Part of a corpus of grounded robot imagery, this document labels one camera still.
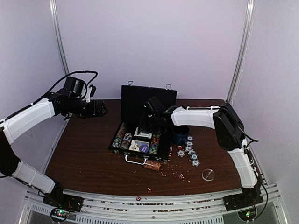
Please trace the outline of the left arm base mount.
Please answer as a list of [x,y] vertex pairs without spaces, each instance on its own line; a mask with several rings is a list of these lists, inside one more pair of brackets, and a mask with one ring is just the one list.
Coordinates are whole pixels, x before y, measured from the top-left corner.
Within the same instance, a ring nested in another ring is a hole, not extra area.
[[83,201],[84,199],[82,197],[64,194],[62,192],[50,194],[45,193],[43,197],[44,204],[58,207],[70,212],[80,212]]

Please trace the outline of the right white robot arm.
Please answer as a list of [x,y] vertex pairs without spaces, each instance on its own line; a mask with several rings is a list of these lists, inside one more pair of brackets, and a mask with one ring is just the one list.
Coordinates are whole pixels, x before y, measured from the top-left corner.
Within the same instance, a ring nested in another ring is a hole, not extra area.
[[229,103],[210,107],[171,106],[165,108],[153,98],[143,104],[140,126],[157,133],[170,126],[200,126],[215,130],[218,145],[233,159],[241,179],[240,203],[251,205],[259,194],[260,183],[255,162],[249,152],[249,142],[254,142],[244,131],[244,125]]

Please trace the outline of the black poker case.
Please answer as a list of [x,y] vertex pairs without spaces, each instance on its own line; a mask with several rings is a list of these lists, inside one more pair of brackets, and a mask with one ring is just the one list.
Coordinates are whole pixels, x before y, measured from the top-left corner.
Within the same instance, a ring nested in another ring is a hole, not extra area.
[[169,110],[176,105],[172,88],[122,85],[121,121],[108,149],[126,157],[168,161],[171,144]]

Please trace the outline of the brown poker chip roll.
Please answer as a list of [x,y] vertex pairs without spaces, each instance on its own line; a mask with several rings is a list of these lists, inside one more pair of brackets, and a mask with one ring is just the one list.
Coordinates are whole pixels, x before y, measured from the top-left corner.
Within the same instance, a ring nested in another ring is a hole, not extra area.
[[146,161],[143,167],[146,169],[159,171],[161,168],[161,163],[156,161]]

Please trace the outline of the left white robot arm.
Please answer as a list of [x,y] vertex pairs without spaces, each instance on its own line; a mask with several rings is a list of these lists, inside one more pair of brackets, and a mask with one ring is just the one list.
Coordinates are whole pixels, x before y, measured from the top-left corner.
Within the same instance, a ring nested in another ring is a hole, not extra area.
[[61,93],[49,93],[37,103],[16,115],[0,121],[0,174],[49,193],[57,207],[67,203],[67,196],[58,189],[43,168],[51,146],[63,129],[57,116],[76,115],[79,118],[102,117],[108,113],[103,100],[82,100]]

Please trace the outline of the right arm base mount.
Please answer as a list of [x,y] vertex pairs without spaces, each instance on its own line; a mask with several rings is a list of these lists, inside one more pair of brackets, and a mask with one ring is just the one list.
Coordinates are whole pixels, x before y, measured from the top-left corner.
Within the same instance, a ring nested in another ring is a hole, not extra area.
[[223,198],[226,211],[243,209],[263,202],[260,191],[242,189],[242,193],[228,195]]

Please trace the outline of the clear round dealer button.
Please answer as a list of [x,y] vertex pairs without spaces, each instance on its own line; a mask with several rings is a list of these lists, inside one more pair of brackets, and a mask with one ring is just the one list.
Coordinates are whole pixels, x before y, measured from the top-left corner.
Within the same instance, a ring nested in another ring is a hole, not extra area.
[[215,173],[212,169],[207,168],[207,169],[203,170],[201,176],[202,176],[203,180],[210,182],[210,181],[214,180]]

